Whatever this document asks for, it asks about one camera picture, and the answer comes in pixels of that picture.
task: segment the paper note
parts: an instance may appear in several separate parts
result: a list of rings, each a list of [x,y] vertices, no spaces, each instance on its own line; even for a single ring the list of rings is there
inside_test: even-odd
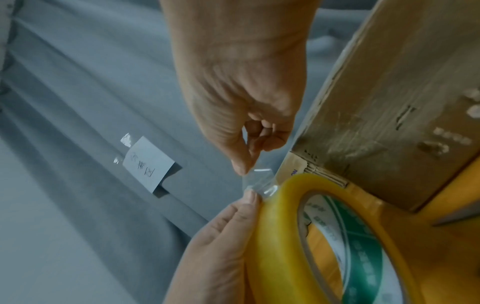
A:
[[[142,136],[127,152],[123,166],[153,193],[175,162]]]

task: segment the gray wall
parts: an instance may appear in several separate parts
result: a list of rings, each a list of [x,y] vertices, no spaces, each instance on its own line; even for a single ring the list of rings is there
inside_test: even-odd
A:
[[[1,138],[0,303],[135,303]]]

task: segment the gray curtain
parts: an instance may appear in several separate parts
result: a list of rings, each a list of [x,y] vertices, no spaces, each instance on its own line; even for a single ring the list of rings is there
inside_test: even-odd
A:
[[[367,15],[318,10],[295,129]],[[161,302],[189,237],[241,196],[242,181],[182,100],[158,4],[25,0],[12,28],[0,136],[133,297]],[[114,163],[127,133],[175,161],[154,194]],[[277,170],[291,144],[260,162]]]

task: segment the hand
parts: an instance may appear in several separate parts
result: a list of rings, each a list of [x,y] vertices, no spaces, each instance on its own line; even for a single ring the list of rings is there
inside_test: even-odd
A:
[[[283,146],[306,84],[317,0],[160,0],[184,98],[203,134],[245,175]],[[242,137],[242,128],[248,134]]]
[[[244,253],[257,223],[260,196],[248,190],[190,241],[164,304],[245,303]]]

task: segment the tape roll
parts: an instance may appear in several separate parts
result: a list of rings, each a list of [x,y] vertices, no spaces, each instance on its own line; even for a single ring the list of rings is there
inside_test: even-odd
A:
[[[303,217],[337,258],[348,304],[423,303],[413,276],[384,229],[344,189],[298,174],[266,200],[248,245],[246,267],[257,304],[340,303],[313,262]]]

